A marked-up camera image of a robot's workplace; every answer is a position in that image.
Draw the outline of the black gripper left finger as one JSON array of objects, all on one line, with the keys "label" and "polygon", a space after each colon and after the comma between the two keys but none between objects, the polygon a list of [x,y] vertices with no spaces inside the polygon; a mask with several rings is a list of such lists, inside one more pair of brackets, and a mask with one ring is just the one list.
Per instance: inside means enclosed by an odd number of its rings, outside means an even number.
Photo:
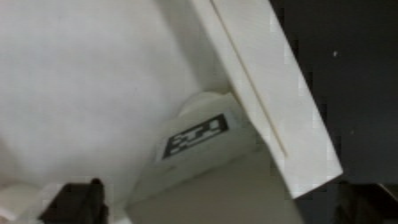
[{"label": "black gripper left finger", "polygon": [[67,183],[39,215],[43,224],[108,224],[105,186],[98,178],[89,183]]}]

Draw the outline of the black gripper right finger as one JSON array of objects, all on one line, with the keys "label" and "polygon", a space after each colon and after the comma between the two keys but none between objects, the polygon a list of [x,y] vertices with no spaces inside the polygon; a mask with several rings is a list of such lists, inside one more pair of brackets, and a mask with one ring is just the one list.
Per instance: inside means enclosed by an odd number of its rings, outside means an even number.
[{"label": "black gripper right finger", "polygon": [[334,224],[398,224],[398,184],[339,183]]}]

